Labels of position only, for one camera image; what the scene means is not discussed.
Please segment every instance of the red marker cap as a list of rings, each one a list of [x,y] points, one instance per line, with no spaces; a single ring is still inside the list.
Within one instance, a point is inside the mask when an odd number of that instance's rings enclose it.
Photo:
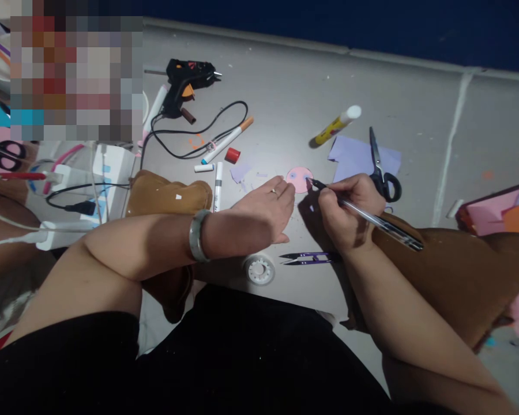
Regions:
[[[225,155],[225,160],[229,161],[230,163],[236,164],[239,157],[240,151],[235,150],[232,147],[229,147],[229,149],[227,150],[227,154]]]

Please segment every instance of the blue wall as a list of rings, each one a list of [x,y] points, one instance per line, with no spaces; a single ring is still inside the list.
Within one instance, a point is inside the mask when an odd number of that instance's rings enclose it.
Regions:
[[[519,71],[519,0],[144,0],[145,16]]]

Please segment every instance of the thread snips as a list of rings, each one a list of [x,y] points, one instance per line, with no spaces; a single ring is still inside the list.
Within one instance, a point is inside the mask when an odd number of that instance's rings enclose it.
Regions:
[[[309,261],[303,261],[302,258],[311,256]],[[325,256],[326,259],[319,259],[319,256]],[[300,252],[298,254],[281,255],[279,258],[287,258],[288,261],[282,262],[281,265],[312,265],[316,263],[331,263],[340,260],[340,256],[334,252]]]

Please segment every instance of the silver bangle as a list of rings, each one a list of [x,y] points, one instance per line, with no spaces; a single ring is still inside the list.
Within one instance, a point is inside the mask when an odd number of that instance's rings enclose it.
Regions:
[[[209,262],[209,258],[204,254],[201,243],[202,236],[202,223],[204,218],[211,212],[208,209],[199,210],[198,213],[192,218],[190,223],[189,243],[190,252],[197,262],[205,263]]]

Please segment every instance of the yellow glue stick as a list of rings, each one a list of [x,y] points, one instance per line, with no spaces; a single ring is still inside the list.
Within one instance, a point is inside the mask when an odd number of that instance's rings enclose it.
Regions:
[[[350,124],[362,114],[362,108],[359,105],[352,105],[340,116],[334,120],[327,128],[325,128],[319,135],[315,136],[315,142],[318,145],[324,144],[332,136],[338,134],[345,126]]]

